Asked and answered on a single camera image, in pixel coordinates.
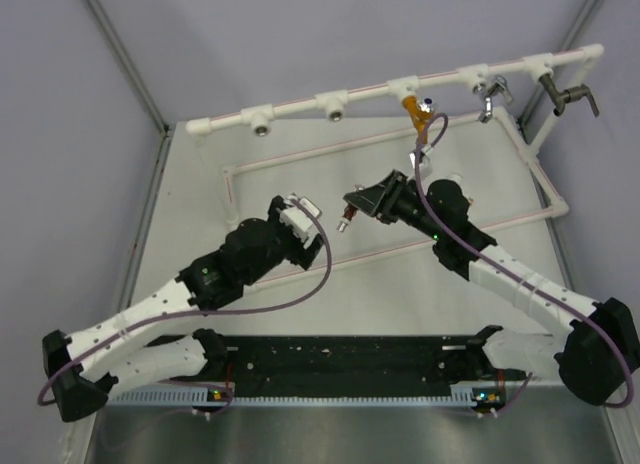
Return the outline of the brown faucet chrome knob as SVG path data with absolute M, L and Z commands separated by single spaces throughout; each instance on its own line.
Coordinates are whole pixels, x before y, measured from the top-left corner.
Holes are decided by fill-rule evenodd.
M 351 203 L 346 203 L 336 230 L 343 233 L 352 223 L 359 209 Z

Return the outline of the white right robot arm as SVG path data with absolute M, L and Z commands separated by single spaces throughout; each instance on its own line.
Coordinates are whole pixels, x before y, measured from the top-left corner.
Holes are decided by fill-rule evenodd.
M 639 336 L 626 304 L 599 302 L 553 282 L 511 256 L 468 217 L 458 183 L 428 187 L 393 171 L 343 197 L 348 207 L 383 224 L 403 222 L 433 239 L 447 270 L 509 302 L 543 327 L 541 334 L 498 329 L 467 354 L 469 372 L 487 380 L 501 369 L 558 377 L 583 402 L 625 408 L 635 397 Z

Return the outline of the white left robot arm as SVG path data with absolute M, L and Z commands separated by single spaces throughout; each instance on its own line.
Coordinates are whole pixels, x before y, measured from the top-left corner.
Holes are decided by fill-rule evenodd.
M 47 377 L 37 403 L 54 405 L 65 423 L 84 419 L 110 398 L 173 378 L 216 380 L 226 371 L 226 348 L 211 329 L 178 332 L 180 323 L 230 315 L 247 287 L 289 262 L 308 270 L 331 250 L 309 199 L 275 196 L 264 219 L 249 218 L 220 247 L 194 260 L 147 298 L 103 322 L 42 339 Z M 158 339 L 178 333 L 173 343 Z

